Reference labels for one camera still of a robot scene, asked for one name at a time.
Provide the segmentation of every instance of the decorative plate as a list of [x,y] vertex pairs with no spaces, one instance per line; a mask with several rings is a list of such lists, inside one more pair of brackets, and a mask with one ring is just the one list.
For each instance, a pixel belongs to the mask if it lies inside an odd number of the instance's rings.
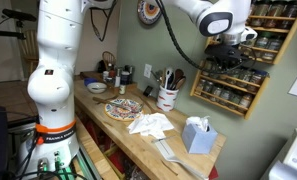
[[[110,102],[123,105],[125,107],[129,107],[129,109],[135,109],[137,105],[139,105],[138,102],[130,100],[130,99],[115,99]],[[120,121],[133,121],[137,117],[140,116],[141,113],[143,113],[143,110],[141,110],[140,113],[137,112],[131,112],[130,110],[126,110],[120,107],[116,107],[111,104],[105,105],[105,113],[107,116]]]
[[161,11],[158,7],[143,0],[138,0],[138,16],[141,22],[151,25],[159,19],[160,15]]

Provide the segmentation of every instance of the blue tissue box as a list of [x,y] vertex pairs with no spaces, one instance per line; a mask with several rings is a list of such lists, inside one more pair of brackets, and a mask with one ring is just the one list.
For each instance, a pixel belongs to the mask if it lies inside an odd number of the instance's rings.
[[182,132],[182,140],[188,153],[209,154],[216,141],[218,133],[209,125],[207,132],[202,131],[196,124],[186,125]]

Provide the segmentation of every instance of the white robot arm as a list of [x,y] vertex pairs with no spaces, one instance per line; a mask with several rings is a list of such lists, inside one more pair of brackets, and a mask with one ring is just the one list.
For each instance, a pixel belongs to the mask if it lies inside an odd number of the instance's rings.
[[[156,5],[154,0],[146,0]],[[19,162],[27,156],[26,172],[65,168],[79,150],[75,134],[73,75],[85,12],[91,7],[109,9],[114,0],[42,0],[38,19],[39,64],[29,78],[28,92],[35,101],[39,122],[37,141],[22,143]],[[238,44],[249,38],[245,21],[250,0],[164,0],[189,15],[204,36],[224,34],[224,43]]]

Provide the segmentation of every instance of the white napkin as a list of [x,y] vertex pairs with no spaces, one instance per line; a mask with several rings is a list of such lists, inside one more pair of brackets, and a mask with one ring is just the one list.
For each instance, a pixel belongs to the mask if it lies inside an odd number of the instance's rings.
[[207,132],[208,131],[208,126],[209,126],[208,118],[209,118],[209,116],[205,116],[203,118],[192,116],[192,117],[187,118],[186,125],[196,124],[196,126],[199,129],[201,129],[204,132]]
[[163,131],[173,129],[167,117],[161,113],[142,114],[129,126],[129,134],[140,133],[142,136],[152,135],[157,139],[166,137]]

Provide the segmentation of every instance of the small bowl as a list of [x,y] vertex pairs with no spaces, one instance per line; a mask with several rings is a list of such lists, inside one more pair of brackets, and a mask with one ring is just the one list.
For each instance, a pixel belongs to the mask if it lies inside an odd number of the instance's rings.
[[88,86],[88,84],[93,83],[93,82],[98,82],[98,81],[95,78],[85,78],[84,79],[84,85],[85,86]]
[[94,82],[94,83],[89,83],[87,85],[87,89],[94,94],[99,94],[104,92],[107,89],[107,85],[101,82]]

